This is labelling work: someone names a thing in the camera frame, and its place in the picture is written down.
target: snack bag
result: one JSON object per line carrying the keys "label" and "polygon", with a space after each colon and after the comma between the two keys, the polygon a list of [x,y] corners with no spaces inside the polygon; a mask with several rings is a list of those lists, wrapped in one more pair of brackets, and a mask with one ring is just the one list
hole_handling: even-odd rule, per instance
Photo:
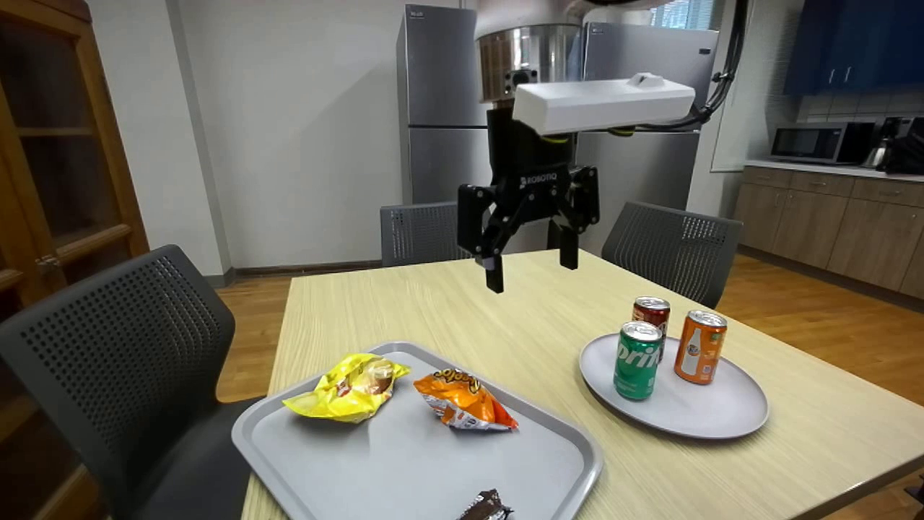
{"label": "snack bag", "polygon": [[518,431],[518,419],[483,380],[459,368],[439,368],[413,383],[443,425],[456,431]]}
{"label": "snack bag", "polygon": [[294,415],[327,420],[363,420],[392,396],[400,377],[408,374],[405,363],[356,351],[339,360],[313,393],[287,399]]}

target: white plate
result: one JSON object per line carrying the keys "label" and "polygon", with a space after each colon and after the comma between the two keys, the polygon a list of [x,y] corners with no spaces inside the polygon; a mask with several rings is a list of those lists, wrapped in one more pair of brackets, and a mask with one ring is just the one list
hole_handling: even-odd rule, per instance
{"label": "white plate", "polygon": [[619,335],[596,338],[577,360],[583,380],[619,413],[693,438],[737,438],[771,419],[761,383],[732,360],[719,360],[710,383],[687,383],[674,373],[677,338],[664,341],[657,390],[646,402],[626,402],[612,386]]}

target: wooden table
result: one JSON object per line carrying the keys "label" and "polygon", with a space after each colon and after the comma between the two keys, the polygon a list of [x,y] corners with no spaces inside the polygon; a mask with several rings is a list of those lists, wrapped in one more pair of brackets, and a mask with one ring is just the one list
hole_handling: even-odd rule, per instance
{"label": "wooden table", "polygon": [[[690,442],[610,413],[577,373],[582,350],[629,319],[639,295],[664,295],[671,335],[693,308],[623,267],[582,254],[509,254],[506,290],[472,260],[297,276],[280,328],[271,393],[356,350],[411,341],[582,425],[602,480],[582,517],[801,517],[833,511],[924,465],[924,407],[727,319],[726,357],[758,377],[771,420],[737,442]],[[255,480],[247,517],[280,517]]]}

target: stainless steel refrigerator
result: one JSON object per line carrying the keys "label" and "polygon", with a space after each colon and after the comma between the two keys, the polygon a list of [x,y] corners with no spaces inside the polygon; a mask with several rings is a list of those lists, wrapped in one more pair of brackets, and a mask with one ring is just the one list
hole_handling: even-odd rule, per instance
{"label": "stainless steel refrigerator", "polygon": [[[488,184],[488,123],[472,7],[408,4],[400,38],[405,202],[449,202],[465,182]],[[709,94],[716,30],[596,23],[587,28],[587,77],[657,72]],[[684,207],[700,132],[583,132],[577,163],[602,169],[602,221],[582,244],[602,251],[626,198]],[[541,249],[545,225],[525,225],[509,244]]]}

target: chair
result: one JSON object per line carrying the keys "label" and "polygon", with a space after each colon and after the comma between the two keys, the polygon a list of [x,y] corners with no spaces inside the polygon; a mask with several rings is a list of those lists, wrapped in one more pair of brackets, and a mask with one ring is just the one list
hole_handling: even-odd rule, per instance
{"label": "chair", "polygon": [[743,221],[626,202],[606,241],[605,260],[652,282],[716,305],[733,266]]}
{"label": "chair", "polygon": [[385,205],[381,263],[431,263],[469,257],[456,238],[456,202]]}
{"label": "chair", "polygon": [[215,386],[235,314],[177,249],[0,324],[0,357],[98,480],[112,517],[241,517],[248,465]]}

